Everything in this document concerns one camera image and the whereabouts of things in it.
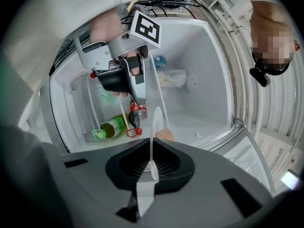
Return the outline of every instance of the human hand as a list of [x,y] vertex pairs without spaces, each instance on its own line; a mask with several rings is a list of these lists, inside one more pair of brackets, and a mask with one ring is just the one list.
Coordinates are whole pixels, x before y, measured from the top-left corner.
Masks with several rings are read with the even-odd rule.
[[[97,41],[109,42],[116,39],[124,33],[118,12],[116,8],[110,9],[90,21],[90,43]],[[121,57],[129,58],[136,56],[136,51],[132,50],[121,55]],[[131,69],[131,73],[135,76],[139,74],[139,67]],[[115,96],[119,96],[120,92],[113,92]],[[128,93],[121,92],[123,97]]]

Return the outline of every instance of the blue plastic object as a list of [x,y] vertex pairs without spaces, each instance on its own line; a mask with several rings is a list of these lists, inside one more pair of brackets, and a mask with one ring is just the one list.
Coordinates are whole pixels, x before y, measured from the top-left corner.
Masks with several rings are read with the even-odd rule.
[[156,71],[161,71],[167,64],[167,60],[163,56],[156,56],[154,58]]

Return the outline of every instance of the ear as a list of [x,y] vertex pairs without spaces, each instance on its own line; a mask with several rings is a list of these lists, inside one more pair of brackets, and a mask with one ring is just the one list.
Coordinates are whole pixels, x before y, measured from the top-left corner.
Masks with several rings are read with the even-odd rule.
[[300,49],[300,43],[297,41],[297,40],[294,40],[295,42],[294,42],[294,50],[295,51],[298,51],[299,49]]

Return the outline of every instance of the brown round object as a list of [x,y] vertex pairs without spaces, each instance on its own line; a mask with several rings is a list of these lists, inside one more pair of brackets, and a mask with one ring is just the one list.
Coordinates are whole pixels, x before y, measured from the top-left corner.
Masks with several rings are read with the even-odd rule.
[[156,138],[174,141],[174,136],[168,129],[162,129],[157,132]]

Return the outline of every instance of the green bottle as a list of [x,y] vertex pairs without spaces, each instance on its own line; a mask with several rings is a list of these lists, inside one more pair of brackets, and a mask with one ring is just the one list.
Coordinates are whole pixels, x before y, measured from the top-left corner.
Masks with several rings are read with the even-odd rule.
[[120,114],[101,124],[100,129],[105,132],[106,138],[116,137],[127,126],[123,117]]

